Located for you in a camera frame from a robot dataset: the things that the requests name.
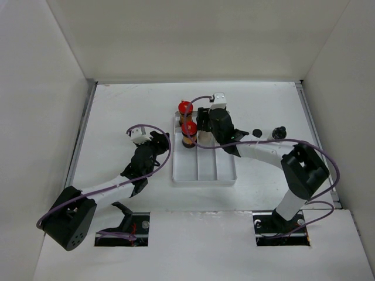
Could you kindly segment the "red-lid chili sauce jar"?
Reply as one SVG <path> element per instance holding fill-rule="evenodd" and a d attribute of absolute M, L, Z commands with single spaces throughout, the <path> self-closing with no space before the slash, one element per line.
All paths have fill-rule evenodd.
<path fill-rule="evenodd" d="M 178 105 L 178 111 L 180 114 L 179 125 L 182 126 L 183 123 L 192 121 L 193 105 L 190 101 L 181 100 Z"/>

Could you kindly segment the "white powder shaker bottle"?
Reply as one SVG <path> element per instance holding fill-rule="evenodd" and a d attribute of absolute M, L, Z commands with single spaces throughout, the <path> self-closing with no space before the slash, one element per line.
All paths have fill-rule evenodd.
<path fill-rule="evenodd" d="M 285 139 L 287 137 L 286 127 L 280 126 L 274 128 L 268 135 L 268 140 Z"/>

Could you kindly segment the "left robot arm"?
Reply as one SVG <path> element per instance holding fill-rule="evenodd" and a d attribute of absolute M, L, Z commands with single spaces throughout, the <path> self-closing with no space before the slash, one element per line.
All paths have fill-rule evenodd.
<path fill-rule="evenodd" d="M 134 241 L 135 235 L 129 233 L 132 212 L 119 200 L 138 195 L 148 184 L 148 179 L 158 172 L 164 163 L 158 156 L 171 153 L 170 135 L 154 128 L 147 136 L 143 127 L 134 127 L 128 131 L 136 148 L 129 164 L 114 179 L 79 190 L 66 187 L 53 203 L 50 210 L 36 224 L 66 251 L 76 249 L 86 238 L 94 214 L 100 208 L 111 204 L 122 213 L 113 216 L 112 229 L 100 231 L 100 236 L 112 236 L 118 239 Z"/>

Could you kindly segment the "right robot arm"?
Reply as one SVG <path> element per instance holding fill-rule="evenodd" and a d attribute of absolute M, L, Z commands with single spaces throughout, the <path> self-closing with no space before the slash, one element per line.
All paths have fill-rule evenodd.
<path fill-rule="evenodd" d="M 200 107 L 196 120 L 197 129 L 210 132 L 226 153 L 259 160 L 284 172 L 288 191 L 266 224 L 279 233 L 289 232 L 297 213 L 329 177 L 328 168 L 314 148 L 302 143 L 289 145 L 284 139 L 262 140 L 236 129 L 222 108 Z"/>

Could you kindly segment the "white plastic organizer tray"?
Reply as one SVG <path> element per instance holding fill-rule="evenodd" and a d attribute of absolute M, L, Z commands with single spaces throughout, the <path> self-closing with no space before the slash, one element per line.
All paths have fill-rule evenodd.
<path fill-rule="evenodd" d="M 175 112 L 172 181 L 177 187 L 232 186 L 237 180 L 234 156 L 221 149 L 183 146 L 180 113 Z"/>

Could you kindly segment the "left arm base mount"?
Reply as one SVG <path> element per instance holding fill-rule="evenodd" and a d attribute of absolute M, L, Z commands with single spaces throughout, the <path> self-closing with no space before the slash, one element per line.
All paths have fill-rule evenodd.
<path fill-rule="evenodd" d="M 96 247 L 146 247 L 149 242 L 150 213 L 135 213 L 120 202 L 112 203 L 123 214 L 119 226 L 96 232 Z"/>

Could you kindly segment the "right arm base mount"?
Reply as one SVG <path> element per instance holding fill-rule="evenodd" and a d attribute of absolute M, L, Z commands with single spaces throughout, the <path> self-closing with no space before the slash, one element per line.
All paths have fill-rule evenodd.
<path fill-rule="evenodd" d="M 310 246 L 305 217 L 300 211 L 290 221 L 270 212 L 253 214 L 257 246 Z"/>

